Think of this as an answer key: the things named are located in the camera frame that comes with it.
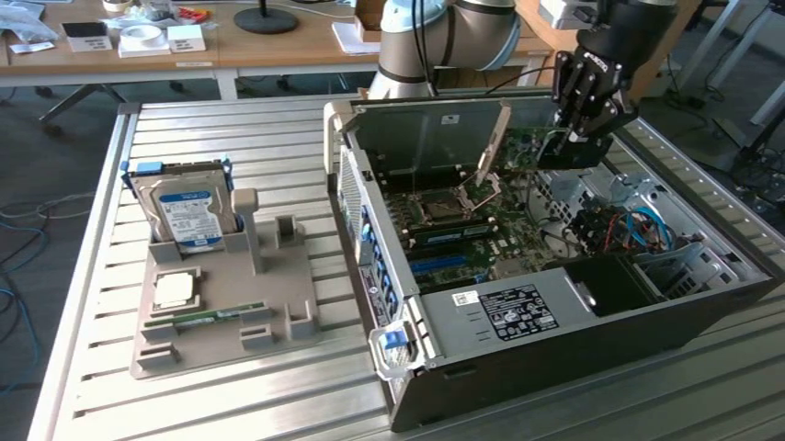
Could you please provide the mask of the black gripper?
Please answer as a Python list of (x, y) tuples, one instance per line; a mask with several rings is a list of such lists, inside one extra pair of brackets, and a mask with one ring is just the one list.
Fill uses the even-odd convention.
[(571, 143), (597, 142), (638, 115), (627, 91), (677, 16), (674, 1), (597, 1), (573, 8), (590, 27), (577, 32), (577, 49), (559, 51), (551, 101), (557, 124)]

